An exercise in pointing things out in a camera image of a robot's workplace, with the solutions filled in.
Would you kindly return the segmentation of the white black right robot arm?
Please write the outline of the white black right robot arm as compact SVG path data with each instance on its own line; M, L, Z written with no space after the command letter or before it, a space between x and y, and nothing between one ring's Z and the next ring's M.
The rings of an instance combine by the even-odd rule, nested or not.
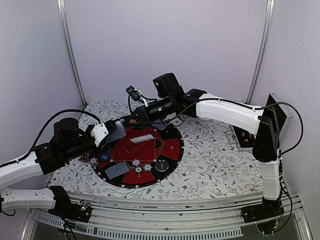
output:
M253 157L259 161L262 182L262 202L241 209L245 221L269 218L284 214L281 202L285 192L282 186L282 156L280 148L280 127L275 107L284 105L295 110L287 102L276 102L256 106L221 98L204 90L191 89L184 92L173 73L153 79L159 99L143 96L139 89L129 86L128 98L143 105L131 110L135 121L144 125L162 126L173 121L167 117L175 114L203 120L216 120L243 129L255 136Z

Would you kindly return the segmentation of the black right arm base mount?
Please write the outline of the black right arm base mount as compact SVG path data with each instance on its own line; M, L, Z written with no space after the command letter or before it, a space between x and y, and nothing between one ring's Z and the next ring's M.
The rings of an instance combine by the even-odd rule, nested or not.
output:
M281 231L288 223L293 213L293 200L289 196L289 214L284 220L285 209L282 201L262 199L262 203L248 205L240 210L245 223L257 222L256 228L263 236L271 236Z

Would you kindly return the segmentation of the blue playing card deck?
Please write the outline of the blue playing card deck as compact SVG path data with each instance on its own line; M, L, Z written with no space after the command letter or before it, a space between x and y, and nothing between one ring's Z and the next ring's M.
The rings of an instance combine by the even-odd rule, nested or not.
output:
M108 134L104 137L101 144L109 144L126 136L126 129L120 120L107 121L104 124L108 130Z

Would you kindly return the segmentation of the orange big blind button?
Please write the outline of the orange big blind button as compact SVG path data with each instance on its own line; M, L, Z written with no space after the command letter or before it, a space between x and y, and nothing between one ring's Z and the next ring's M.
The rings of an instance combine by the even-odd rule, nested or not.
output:
M137 121L136 121L135 119L131 119L129 122L130 122L131 124L135 124Z

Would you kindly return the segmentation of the blue small blind button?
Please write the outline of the blue small blind button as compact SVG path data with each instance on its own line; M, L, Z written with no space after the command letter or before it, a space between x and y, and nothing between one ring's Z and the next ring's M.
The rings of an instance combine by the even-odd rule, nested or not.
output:
M108 156L108 155L102 155L101 158L100 158L100 160L101 160L102 162L107 162L107 161L109 160L109 156Z

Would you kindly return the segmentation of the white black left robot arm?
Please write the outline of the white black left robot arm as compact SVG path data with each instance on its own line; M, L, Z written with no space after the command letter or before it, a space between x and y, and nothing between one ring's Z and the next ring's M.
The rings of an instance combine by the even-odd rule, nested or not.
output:
M33 142L24 155L0 165L0 211L17 209L47 209L49 214L62 220L87 221L91 204L85 200L73 203L62 186L53 185L38 190L14 190L8 187L31 177L48 175L89 154L98 155L102 142L109 135L106 124L97 117L97 123L86 130L79 127L73 117L63 118L53 125L53 137L49 142Z

